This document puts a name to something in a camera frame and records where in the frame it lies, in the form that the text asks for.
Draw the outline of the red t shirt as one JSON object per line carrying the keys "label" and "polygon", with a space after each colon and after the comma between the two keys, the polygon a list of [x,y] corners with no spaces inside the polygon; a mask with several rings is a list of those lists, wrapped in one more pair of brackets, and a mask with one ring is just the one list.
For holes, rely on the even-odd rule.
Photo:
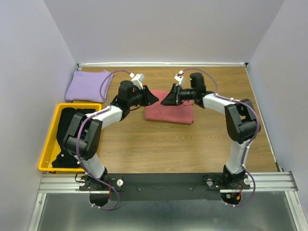
{"label": "red t shirt", "polygon": [[193,106],[191,102],[184,102],[177,106],[164,106],[160,103],[168,95],[168,91],[151,90],[151,93],[156,96],[159,101],[145,108],[145,120],[187,125],[191,125],[194,122]]}

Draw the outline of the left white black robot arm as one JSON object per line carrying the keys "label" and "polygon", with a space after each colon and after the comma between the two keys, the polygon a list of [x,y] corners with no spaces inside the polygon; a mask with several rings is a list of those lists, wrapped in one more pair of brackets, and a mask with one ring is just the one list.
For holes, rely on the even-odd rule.
{"label": "left white black robot arm", "polygon": [[88,115],[80,112],[73,115],[60,147],[77,160],[94,189],[102,190],[110,186],[107,169],[97,155],[101,131],[126,118],[131,107],[147,107],[158,101],[146,85],[138,88],[125,80],[120,83],[118,94],[108,107]]}

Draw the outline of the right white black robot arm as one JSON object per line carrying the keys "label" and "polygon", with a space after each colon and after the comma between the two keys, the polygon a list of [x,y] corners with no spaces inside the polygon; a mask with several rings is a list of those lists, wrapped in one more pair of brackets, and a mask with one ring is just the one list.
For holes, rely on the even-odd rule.
{"label": "right white black robot arm", "polygon": [[178,106],[184,101],[193,100],[196,105],[212,109],[225,116],[227,134],[232,140],[229,159],[223,168],[222,185],[233,188],[245,178],[245,163],[249,148],[260,131],[260,121],[252,102],[248,99],[236,100],[207,91],[201,73],[190,74],[191,87],[182,87],[184,72],[175,75],[177,83],[172,85],[169,94],[161,101],[164,106]]}

